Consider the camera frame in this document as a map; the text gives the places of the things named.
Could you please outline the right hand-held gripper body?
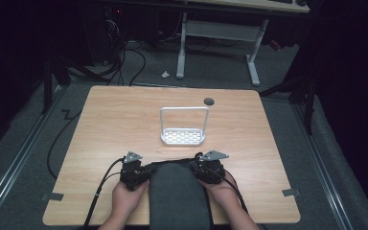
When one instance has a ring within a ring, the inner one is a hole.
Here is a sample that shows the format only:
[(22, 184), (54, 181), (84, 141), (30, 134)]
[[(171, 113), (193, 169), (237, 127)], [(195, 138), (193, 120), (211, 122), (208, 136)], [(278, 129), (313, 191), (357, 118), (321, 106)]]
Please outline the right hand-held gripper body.
[(210, 150), (206, 153), (199, 152), (195, 155), (195, 161), (199, 163), (199, 168), (193, 171), (199, 173), (201, 181), (208, 184), (219, 184), (225, 177), (225, 169), (221, 160), (228, 157), (228, 154), (216, 150)]

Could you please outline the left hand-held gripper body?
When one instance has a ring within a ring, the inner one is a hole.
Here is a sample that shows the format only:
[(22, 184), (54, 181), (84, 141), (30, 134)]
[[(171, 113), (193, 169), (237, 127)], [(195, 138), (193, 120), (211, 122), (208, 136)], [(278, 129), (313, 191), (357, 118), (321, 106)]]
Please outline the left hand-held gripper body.
[(123, 166), (120, 171), (120, 180), (126, 184), (130, 191), (134, 191), (139, 185), (144, 183), (146, 174), (153, 172), (143, 172), (142, 155), (129, 151), (124, 157)]

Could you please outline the dark grey cloth yellow lining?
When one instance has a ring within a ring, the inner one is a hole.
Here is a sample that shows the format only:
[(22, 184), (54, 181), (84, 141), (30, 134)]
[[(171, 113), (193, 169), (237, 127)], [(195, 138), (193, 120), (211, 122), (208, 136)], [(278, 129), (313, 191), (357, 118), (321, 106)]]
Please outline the dark grey cloth yellow lining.
[(149, 230), (213, 230), (207, 192), (182, 159), (157, 165), (149, 183)]

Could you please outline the person's left hand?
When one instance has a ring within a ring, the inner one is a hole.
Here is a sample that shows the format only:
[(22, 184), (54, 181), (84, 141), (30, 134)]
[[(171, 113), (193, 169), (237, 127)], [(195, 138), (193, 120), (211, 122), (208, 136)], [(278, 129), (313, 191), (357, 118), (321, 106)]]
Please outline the person's left hand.
[(119, 181), (112, 191), (111, 216), (118, 220), (127, 221), (138, 207), (142, 194), (149, 183), (149, 181), (146, 181), (139, 185), (134, 191), (130, 191), (125, 183)]

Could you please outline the person's right hand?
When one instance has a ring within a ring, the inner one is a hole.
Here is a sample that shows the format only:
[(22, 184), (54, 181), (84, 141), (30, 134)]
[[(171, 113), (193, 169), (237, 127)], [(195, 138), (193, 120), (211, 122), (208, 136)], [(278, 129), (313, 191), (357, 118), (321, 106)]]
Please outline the person's right hand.
[(221, 181), (219, 184), (208, 184), (201, 180), (199, 183), (207, 189), (221, 208), (222, 206), (241, 206), (236, 190), (232, 188), (235, 180), (228, 172), (225, 174), (225, 181)]

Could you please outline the white metal rack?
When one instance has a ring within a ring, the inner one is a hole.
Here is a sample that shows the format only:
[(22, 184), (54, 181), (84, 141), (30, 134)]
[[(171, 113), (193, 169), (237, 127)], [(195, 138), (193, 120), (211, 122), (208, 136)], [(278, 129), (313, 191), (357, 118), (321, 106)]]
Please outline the white metal rack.
[(167, 146), (199, 146), (206, 136), (210, 109), (206, 106), (162, 107), (160, 138)]

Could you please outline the black metal stand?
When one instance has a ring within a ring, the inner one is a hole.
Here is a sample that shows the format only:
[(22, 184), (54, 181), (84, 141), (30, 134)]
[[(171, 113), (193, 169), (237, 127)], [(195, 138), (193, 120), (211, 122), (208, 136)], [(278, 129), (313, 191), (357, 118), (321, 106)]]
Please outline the black metal stand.
[(314, 112), (314, 95), (315, 95), (316, 78), (309, 76), (301, 76), (292, 80), (286, 80), (271, 88), (259, 93), (261, 97), (267, 97), (277, 92), (289, 92), (288, 101), (291, 104), (305, 105), (303, 114), (303, 124), (306, 132), (312, 135), (311, 120)]
[(66, 67), (66, 61), (60, 56), (50, 56), (44, 63), (44, 101), (42, 114), (46, 114), (53, 101), (53, 79), (56, 79), (60, 86), (68, 86), (71, 79)]

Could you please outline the white-framed wooden desk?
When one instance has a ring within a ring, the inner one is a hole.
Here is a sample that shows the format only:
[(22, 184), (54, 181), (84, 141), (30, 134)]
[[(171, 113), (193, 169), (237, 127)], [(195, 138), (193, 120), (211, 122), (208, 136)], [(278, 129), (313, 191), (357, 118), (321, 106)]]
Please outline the white-framed wooden desk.
[[(183, 7), (231, 7), (239, 10), (256, 10), (258, 12), (291, 13), (305, 15), (310, 7), (305, 0), (177, 0)], [(269, 19), (265, 16), (260, 25), (246, 25), (245, 23), (214, 22), (212, 19), (189, 19), (184, 11), (181, 13), (180, 50), (177, 60), (176, 77), (183, 79), (186, 63), (186, 38), (199, 36), (235, 41), (246, 41), (254, 44), (251, 53), (245, 56), (250, 79), (254, 86), (260, 85), (255, 58), (258, 54), (265, 35)]]

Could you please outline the black computer tower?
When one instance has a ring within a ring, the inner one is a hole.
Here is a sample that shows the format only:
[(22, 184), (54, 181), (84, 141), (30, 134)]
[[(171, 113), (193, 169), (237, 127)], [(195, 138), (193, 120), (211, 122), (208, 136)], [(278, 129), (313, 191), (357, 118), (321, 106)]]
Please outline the black computer tower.
[(107, 62), (115, 63), (124, 47), (126, 38), (126, 28), (124, 26), (122, 10), (120, 8), (105, 6), (103, 7), (103, 12), (105, 30), (110, 46), (110, 54)]

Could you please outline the metal floor rail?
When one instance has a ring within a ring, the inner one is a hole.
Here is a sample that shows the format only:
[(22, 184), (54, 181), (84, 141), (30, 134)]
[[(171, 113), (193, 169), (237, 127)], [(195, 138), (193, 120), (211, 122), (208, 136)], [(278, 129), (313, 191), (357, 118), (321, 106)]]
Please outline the metal floor rail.
[(291, 105), (291, 110), (297, 120), (298, 126), (303, 132), (303, 135), (308, 143), (310, 149), (310, 157), (312, 159), (313, 166), (316, 170), (318, 179), (321, 183), (324, 194), (328, 200), (328, 203), (332, 209), (333, 216), (337, 222), (340, 230), (354, 230), (353, 225), (347, 215), (343, 202), (340, 198), (330, 174), (326, 168), (326, 165), (320, 155), (320, 151), (315, 143), (315, 140), (311, 134), (308, 133), (303, 118), (303, 111), (299, 105)]
[(45, 113), (42, 113), (44, 89), (38, 89), (11, 121), (10, 128), (0, 141), (0, 208), (33, 153), (53, 109), (67, 89), (67, 86), (55, 87), (52, 104)]

